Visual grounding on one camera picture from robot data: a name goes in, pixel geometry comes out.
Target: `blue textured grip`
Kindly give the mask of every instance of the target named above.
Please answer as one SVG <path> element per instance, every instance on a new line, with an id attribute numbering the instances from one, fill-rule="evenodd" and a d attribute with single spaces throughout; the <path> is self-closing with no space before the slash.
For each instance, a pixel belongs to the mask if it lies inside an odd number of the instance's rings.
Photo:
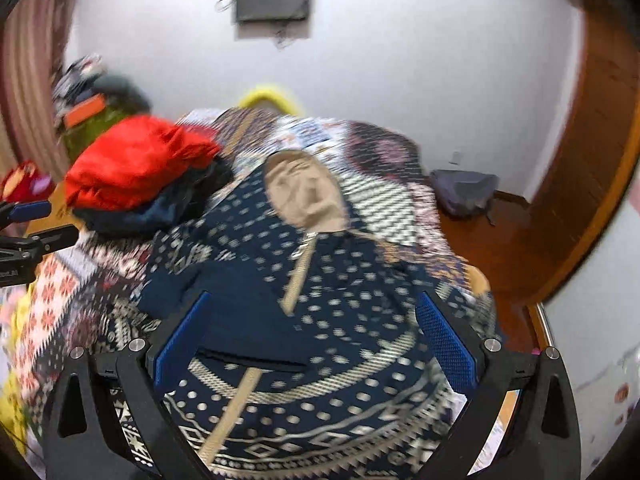
<path id="1" fill-rule="evenodd" d="M 476 361 L 424 292 L 418 298 L 415 317 L 453 390 L 466 396 L 473 393 L 478 386 Z"/>
<path id="2" fill-rule="evenodd" d="M 164 395 L 175 387 L 209 328 L 212 296 L 203 292 L 175 329 L 154 363 L 154 390 Z"/>
<path id="3" fill-rule="evenodd" d="M 28 222 L 36 218 L 44 218 L 51 214 L 51 202 L 41 200 L 40 202 L 29 202 L 26 204 L 16 204 L 9 213 L 11 222 Z"/>

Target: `wooden floor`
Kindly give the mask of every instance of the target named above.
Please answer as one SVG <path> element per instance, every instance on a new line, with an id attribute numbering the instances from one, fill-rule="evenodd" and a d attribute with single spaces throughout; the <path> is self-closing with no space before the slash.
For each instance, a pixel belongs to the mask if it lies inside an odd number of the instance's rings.
<path id="1" fill-rule="evenodd" d="M 524 299 L 543 283 L 558 262 L 546 250 L 545 240 L 530 233 L 530 217 L 522 205 L 494 200 L 492 218 L 452 219 L 442 211 L 442 230 L 451 248 L 489 279 L 498 310 L 498 322 L 507 335 L 506 346 L 529 352 L 535 335 L 524 310 Z"/>

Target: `orange object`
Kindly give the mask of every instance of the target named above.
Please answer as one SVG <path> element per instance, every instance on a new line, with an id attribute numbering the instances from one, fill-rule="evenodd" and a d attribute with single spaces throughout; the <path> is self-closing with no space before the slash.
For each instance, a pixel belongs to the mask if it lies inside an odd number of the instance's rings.
<path id="1" fill-rule="evenodd" d="M 206 168 L 220 147 L 162 119 L 133 116 L 103 133 L 65 176 L 69 207 L 123 211 L 154 199 L 189 167 Z"/>
<path id="2" fill-rule="evenodd" d="M 82 101 L 79 105 L 71 108 L 71 111 L 65 114 L 65 126 L 71 128 L 80 124 L 82 121 L 87 120 L 89 117 L 94 116 L 98 112 L 103 111 L 107 106 L 102 94 L 89 97 L 87 100 Z"/>

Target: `power outlet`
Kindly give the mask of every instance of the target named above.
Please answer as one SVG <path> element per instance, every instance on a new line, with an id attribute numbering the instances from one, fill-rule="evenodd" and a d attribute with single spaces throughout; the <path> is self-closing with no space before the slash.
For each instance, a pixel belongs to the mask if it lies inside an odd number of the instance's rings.
<path id="1" fill-rule="evenodd" d="M 451 160 L 449 161 L 449 164 L 458 166 L 460 162 L 462 162 L 462 152 L 458 152 L 458 151 L 453 152 L 453 154 L 451 155 Z"/>

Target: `curtain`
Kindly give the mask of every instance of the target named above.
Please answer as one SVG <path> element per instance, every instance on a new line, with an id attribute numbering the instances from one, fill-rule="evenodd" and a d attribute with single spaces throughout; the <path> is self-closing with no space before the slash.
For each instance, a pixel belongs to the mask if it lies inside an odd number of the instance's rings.
<path id="1" fill-rule="evenodd" d="M 19 0 L 4 24 L 0 40 L 0 170 L 17 160 L 33 160 L 60 180 L 68 168 L 54 128 L 51 89 L 62 73 L 74 3 Z"/>

